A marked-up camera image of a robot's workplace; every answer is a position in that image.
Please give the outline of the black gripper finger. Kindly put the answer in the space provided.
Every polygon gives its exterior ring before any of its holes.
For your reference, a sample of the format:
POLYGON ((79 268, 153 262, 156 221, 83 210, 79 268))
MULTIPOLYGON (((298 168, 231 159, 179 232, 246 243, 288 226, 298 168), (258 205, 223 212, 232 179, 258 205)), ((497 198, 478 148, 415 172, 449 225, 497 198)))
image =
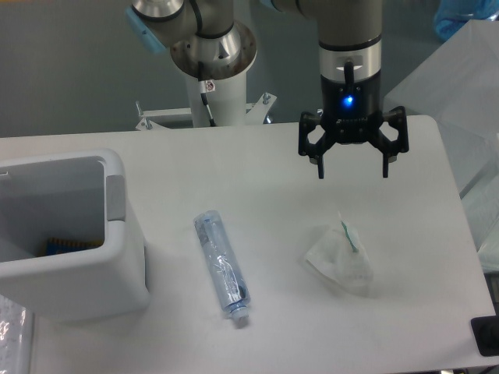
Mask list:
POLYGON ((388 178, 389 164, 400 153, 409 151, 409 131, 405 107, 397 106, 386 113, 377 112, 368 127, 368 143, 382 153, 382 174, 383 178, 388 178), (389 140, 382 133, 380 128, 384 123, 397 131, 396 139, 389 140))
POLYGON ((329 139, 327 133, 324 134, 315 142, 311 143, 309 135, 318 125, 321 118, 308 111, 304 111, 299 120, 299 136, 298 136, 298 154, 302 157, 307 156, 311 164, 317 166, 319 179, 324 179, 324 154, 333 147, 334 140, 329 139))

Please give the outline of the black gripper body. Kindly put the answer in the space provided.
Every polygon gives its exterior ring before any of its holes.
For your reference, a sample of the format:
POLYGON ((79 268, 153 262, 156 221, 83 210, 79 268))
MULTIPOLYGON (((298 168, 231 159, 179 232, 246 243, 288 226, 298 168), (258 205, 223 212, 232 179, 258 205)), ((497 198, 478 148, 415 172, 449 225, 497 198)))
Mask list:
POLYGON ((320 78, 323 114, 320 126, 321 145, 370 143, 383 145, 380 131, 383 115, 380 108, 380 77, 355 81, 352 76, 341 82, 320 78))

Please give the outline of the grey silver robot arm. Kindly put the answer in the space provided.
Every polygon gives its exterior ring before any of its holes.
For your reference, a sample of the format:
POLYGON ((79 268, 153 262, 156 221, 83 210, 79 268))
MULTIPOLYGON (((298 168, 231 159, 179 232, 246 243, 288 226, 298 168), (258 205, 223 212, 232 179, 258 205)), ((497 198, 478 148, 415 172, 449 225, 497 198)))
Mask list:
MULTIPOLYGON (((379 1, 271 1, 317 24, 323 112, 303 112, 298 152, 318 168, 335 144, 369 143, 390 164, 409 150, 405 109, 380 105, 382 4, 379 1)), ((133 1, 126 18, 147 49, 169 51, 199 81, 225 79, 254 59, 256 47, 231 1, 133 1)))

